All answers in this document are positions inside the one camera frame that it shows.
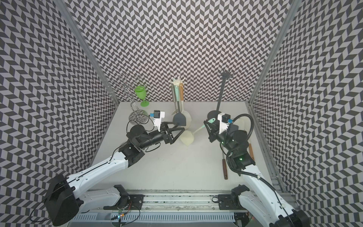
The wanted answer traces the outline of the steel spoon brown handle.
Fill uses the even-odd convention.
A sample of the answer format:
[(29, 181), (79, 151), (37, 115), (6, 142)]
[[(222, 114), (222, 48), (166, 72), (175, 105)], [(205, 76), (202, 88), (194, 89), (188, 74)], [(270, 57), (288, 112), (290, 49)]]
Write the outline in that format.
[(223, 167), (223, 175), (224, 179), (228, 179), (228, 172), (227, 172), (227, 164), (226, 164), (226, 155), (224, 149), (222, 148), (222, 167)]

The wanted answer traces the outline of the white spatula wooden handle rack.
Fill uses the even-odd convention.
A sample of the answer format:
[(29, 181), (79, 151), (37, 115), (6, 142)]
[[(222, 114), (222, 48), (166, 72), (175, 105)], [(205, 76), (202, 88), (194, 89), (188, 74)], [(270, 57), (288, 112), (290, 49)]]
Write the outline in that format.
[(183, 83), (180, 83), (180, 85), (179, 85), (179, 92), (180, 92), (180, 99), (181, 99), (181, 113), (183, 113), (184, 116), (186, 117), (187, 121), (189, 121), (191, 119), (191, 116), (184, 109), (184, 84)]

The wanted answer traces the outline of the white spatula mint handle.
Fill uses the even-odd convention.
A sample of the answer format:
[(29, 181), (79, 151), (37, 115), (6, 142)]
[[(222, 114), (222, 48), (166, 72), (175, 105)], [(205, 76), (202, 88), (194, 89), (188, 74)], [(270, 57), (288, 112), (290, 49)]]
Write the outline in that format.
[(184, 131), (182, 133), (182, 135), (180, 136), (180, 140), (181, 142), (185, 145), (185, 146), (190, 146), (193, 142), (194, 142), (194, 134), (196, 134), (197, 132), (199, 132), (200, 130), (202, 130), (203, 128), (205, 128), (205, 125), (202, 125), (201, 127), (199, 127), (198, 129), (196, 129), (194, 132), (191, 131)]

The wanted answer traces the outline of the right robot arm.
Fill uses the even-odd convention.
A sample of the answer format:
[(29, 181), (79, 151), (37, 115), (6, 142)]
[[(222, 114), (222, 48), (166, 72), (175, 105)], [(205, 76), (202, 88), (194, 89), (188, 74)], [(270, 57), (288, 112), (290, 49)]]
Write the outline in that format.
[(250, 156), (249, 138), (254, 130), (251, 115), (231, 116), (220, 113), (213, 123), (204, 121), (210, 142), (218, 141), (226, 150), (226, 166), (244, 178), (245, 184), (231, 193), (236, 206), (245, 208), (264, 227), (309, 227), (307, 214), (297, 211), (270, 184)]

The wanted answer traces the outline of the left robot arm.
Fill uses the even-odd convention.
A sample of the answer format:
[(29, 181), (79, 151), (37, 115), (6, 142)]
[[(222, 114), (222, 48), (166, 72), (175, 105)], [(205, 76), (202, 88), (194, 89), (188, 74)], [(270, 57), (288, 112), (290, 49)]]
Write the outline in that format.
[(185, 128), (173, 122), (162, 122), (152, 132), (137, 124), (126, 134), (127, 141), (117, 147), (109, 158), (68, 177), (56, 175), (48, 182), (42, 201), (48, 212), (48, 219), (58, 227), (83, 210), (115, 206), (121, 199), (121, 188), (117, 188), (115, 192), (111, 189), (95, 192), (88, 190), (105, 178), (136, 164), (145, 155), (144, 149), (162, 141), (173, 144), (184, 131)]

